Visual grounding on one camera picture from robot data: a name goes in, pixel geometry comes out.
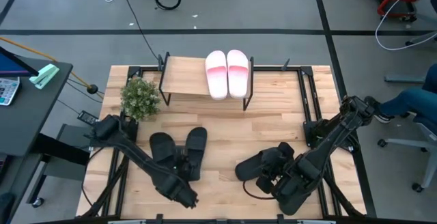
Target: wooden table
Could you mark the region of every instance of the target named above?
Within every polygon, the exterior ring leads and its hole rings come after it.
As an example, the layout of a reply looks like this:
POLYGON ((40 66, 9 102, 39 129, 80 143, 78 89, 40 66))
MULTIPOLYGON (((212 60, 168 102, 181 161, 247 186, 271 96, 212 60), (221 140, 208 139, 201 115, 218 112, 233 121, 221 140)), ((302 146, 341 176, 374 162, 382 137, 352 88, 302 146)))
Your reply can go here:
MULTIPOLYGON (((312 66, 320 107, 324 118, 339 112, 339 99, 329 66, 312 66)), ((100 119, 108 114, 120 113, 120 89, 126 84, 128 66, 112 66, 100 119)), ((148 81, 160 80, 159 72, 146 72, 148 81)), ((255 72, 254 95, 251 105, 242 111, 241 100, 231 98, 215 101, 209 96, 174 94, 167 107, 151 120, 140 122, 137 144, 149 155, 149 137, 155 132, 167 132, 178 145, 184 145, 188 132, 197 126, 208 131, 206 153, 201 166, 201 179, 190 182, 199 194, 194 209, 186 209, 157 193, 150 177, 130 163, 122 210, 123 219, 155 219, 164 214, 165 219, 275 219, 281 214, 277 201, 262 201, 249 197, 242 183, 235 176, 235 166, 258 153, 288 142, 296 151, 295 156, 308 150, 302 130, 305 120, 297 74, 291 72, 255 72)), ((107 183, 112 149, 106 148, 89 163, 84 189, 95 200, 107 183)), ((331 156, 336 182, 355 208, 365 212, 361 188, 352 155, 336 150, 331 156)), ((330 213, 333 204, 326 187, 330 213)), ((263 194, 255 181, 247 184, 248 191, 263 194)), ((113 199, 118 187, 113 191, 113 199)), ((113 213, 115 200, 111 201, 113 213)), ((77 214, 89 208, 81 196, 77 214)), ((293 219, 322 218, 317 191, 306 200, 293 219)))

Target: office chair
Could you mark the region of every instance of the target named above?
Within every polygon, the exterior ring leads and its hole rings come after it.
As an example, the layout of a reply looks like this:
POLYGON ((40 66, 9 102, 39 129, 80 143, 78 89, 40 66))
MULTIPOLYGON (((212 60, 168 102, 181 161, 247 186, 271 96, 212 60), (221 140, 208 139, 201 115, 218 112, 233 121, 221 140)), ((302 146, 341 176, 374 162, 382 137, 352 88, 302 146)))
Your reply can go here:
MULTIPOLYGON (((437 13, 437 0, 431 0, 431 5, 434 8, 434 11, 436 11, 436 13, 437 13)), ((424 16, 424 15, 421 15, 421 14, 417 14, 417 17, 422 19, 422 20, 426 20, 429 23, 437 25, 437 20, 435 18, 428 18, 427 16, 424 16)), ((437 30, 433 31, 431 33, 424 34, 422 36, 415 37, 415 38, 405 42, 405 45, 406 46, 410 46, 412 44, 416 44, 418 42, 421 42, 422 40, 428 39, 429 37, 435 35, 436 33, 437 33, 437 30)))
POLYGON ((428 164, 425 171, 425 177, 422 184, 414 183, 412 189, 418 193, 429 187, 432 176, 437 169, 437 124, 427 118, 416 115, 413 122, 419 125, 419 128, 425 135, 427 141, 415 141, 409 139, 381 139, 378 141, 380 147, 385 147, 388 143, 400 145, 409 145, 421 148, 422 152, 429 152, 428 164))

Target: green plant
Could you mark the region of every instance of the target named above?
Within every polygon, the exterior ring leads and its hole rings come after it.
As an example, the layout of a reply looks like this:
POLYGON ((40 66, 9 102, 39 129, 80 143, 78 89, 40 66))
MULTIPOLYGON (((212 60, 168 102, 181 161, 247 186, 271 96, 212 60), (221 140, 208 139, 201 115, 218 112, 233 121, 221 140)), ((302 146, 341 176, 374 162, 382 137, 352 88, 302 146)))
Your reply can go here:
POLYGON ((157 114, 159 102, 158 89, 153 82, 137 78, 122 88, 122 109, 126 115, 137 121, 157 114))

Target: shoe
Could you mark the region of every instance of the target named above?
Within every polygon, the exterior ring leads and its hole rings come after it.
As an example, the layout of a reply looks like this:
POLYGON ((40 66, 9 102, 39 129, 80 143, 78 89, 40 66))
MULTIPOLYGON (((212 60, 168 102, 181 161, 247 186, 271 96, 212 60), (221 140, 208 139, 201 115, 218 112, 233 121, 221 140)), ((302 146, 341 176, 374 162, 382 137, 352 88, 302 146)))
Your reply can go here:
POLYGON ((376 99, 374 99, 371 96, 367 96, 364 98, 364 102, 366 102, 366 104, 370 105, 371 107, 373 107, 375 109, 375 114, 373 115, 380 123, 383 124, 388 124, 389 122, 391 122, 391 120, 395 117, 391 116, 391 115, 385 115, 383 113, 381 113, 381 111, 379 110, 379 106, 381 103, 379 103, 378 101, 376 101, 376 99))
POLYGON ((247 93, 249 61, 239 50, 230 50, 226 56, 229 94, 232 98, 243 99, 247 93))
POLYGON ((211 98, 225 99, 227 96, 227 65, 223 51, 213 51, 205 60, 206 79, 211 98))

